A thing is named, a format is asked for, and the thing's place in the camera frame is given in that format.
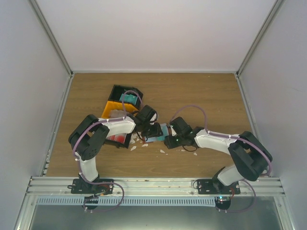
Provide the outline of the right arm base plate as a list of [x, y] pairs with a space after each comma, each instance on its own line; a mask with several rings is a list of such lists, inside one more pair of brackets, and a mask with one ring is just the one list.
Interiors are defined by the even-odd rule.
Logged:
[[192, 182], [192, 187], [197, 189], [199, 195], [238, 195], [241, 193], [238, 182], [226, 186], [212, 179], [197, 179]]

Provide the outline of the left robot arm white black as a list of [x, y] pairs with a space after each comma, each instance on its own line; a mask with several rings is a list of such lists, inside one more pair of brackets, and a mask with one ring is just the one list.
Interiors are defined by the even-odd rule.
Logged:
[[99, 188], [95, 157], [105, 140], [118, 134], [140, 133], [146, 140], [163, 135], [157, 123], [158, 113], [146, 105], [141, 110], [122, 117], [103, 119], [88, 115], [69, 136], [72, 154], [79, 165], [82, 188], [89, 194]]

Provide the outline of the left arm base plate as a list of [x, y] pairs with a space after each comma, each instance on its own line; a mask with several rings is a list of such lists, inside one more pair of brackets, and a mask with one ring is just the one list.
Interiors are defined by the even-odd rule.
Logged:
[[113, 193], [113, 179], [95, 179], [94, 183], [103, 183], [103, 184], [90, 184], [87, 183], [83, 178], [74, 179], [71, 185], [68, 185], [67, 188], [71, 190], [72, 194], [103, 194], [108, 195]]

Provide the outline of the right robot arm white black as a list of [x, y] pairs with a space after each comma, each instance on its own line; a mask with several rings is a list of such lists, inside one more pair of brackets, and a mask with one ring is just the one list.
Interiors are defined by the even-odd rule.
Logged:
[[169, 127], [171, 133], [164, 139], [168, 149], [187, 146], [213, 149], [231, 156], [234, 164], [220, 169], [212, 177], [213, 190], [218, 194], [225, 193], [240, 180], [256, 181], [260, 176], [271, 173], [271, 154], [249, 131], [230, 135], [203, 127], [191, 128], [182, 117], [171, 121]]

